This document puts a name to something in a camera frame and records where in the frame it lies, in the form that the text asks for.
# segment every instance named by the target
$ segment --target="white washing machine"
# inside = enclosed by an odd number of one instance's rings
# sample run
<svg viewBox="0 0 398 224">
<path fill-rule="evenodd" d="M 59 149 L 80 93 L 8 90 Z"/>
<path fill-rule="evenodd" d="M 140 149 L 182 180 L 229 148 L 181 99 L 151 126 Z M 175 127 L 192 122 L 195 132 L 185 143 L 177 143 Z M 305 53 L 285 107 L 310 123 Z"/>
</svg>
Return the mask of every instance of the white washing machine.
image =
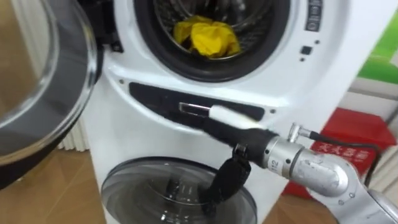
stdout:
<svg viewBox="0 0 398 224">
<path fill-rule="evenodd" d="M 192 2 L 208 1 L 43 2 L 58 60 L 78 68 L 56 65 L 68 92 L 65 72 L 86 77 L 77 92 L 89 93 L 104 55 L 83 118 L 109 224 L 262 223 L 287 180 L 252 166 L 233 197 L 207 205 L 201 192 L 231 149 L 200 131 L 206 114 L 196 108 L 223 105 L 282 136 L 293 122 L 321 130 L 398 5 L 231 0 L 247 8 L 244 19 L 226 20 L 242 52 L 210 60 L 170 38 L 195 13 Z M 58 124 L 72 123 L 86 97 Z"/>
</svg>

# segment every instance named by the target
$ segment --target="wooden floor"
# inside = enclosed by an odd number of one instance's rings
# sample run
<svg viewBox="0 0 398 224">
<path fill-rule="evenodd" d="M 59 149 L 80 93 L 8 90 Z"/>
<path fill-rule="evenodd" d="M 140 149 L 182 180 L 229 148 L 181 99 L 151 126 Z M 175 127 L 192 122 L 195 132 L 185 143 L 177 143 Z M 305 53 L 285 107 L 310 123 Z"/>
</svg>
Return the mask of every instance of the wooden floor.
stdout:
<svg viewBox="0 0 398 224">
<path fill-rule="evenodd" d="M 104 224 L 89 152 L 56 150 L 0 191 L 2 224 Z M 264 224 L 335 224 L 319 203 L 281 197 Z"/>
</svg>

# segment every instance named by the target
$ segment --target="yellow laundry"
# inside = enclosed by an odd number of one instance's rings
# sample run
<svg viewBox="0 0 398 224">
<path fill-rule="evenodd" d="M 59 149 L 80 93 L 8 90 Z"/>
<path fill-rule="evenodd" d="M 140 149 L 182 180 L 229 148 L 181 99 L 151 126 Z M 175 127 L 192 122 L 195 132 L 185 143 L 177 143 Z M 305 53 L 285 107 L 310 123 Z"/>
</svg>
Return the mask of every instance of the yellow laundry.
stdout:
<svg viewBox="0 0 398 224">
<path fill-rule="evenodd" d="M 193 16 L 174 27 L 174 39 L 182 44 L 190 38 L 192 47 L 208 58 L 231 56 L 241 51 L 239 41 L 231 26 L 213 22 L 202 16 Z"/>
</svg>

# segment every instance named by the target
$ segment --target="washing machine door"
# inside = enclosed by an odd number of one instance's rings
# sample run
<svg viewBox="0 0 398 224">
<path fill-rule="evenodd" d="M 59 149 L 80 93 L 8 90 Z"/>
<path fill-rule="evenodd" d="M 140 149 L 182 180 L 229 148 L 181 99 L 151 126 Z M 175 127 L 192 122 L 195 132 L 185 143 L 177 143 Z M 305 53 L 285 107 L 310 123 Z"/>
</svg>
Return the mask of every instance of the washing machine door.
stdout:
<svg viewBox="0 0 398 224">
<path fill-rule="evenodd" d="M 201 197 L 215 173 L 211 167 L 182 159 L 136 159 L 109 173 L 101 196 L 120 224 L 257 223 L 256 204 L 245 189 L 218 205 Z"/>
<path fill-rule="evenodd" d="M 76 1 L 0 2 L 0 166 L 56 146 L 89 98 L 97 59 Z"/>
</svg>

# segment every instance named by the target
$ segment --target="black cable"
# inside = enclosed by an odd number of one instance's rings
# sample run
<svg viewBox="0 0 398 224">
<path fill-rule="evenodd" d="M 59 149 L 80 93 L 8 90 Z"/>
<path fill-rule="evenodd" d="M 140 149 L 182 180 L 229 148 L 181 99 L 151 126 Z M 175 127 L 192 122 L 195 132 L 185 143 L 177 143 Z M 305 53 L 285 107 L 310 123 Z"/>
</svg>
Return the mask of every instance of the black cable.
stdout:
<svg viewBox="0 0 398 224">
<path fill-rule="evenodd" d="M 376 157 L 373 160 L 368 173 L 366 174 L 365 177 L 365 181 L 364 181 L 364 185 L 366 187 L 369 187 L 369 184 L 371 182 L 372 179 L 372 175 L 374 173 L 374 170 L 376 169 L 377 165 L 379 164 L 379 161 L 381 159 L 381 150 L 379 148 L 379 146 L 375 145 L 375 144 L 362 144 L 362 143 L 348 143 L 348 142 L 342 142 L 342 141 L 338 141 L 338 140 L 334 140 L 332 138 L 323 136 L 319 133 L 316 133 L 315 131 L 312 131 L 310 133 L 310 139 L 315 140 L 315 141 L 320 141 L 320 142 L 325 142 L 328 144 L 334 144 L 334 145 L 338 145 L 338 146 L 345 146 L 345 147 L 362 147 L 362 148 L 369 148 L 372 149 L 375 153 L 376 153 Z"/>
</svg>

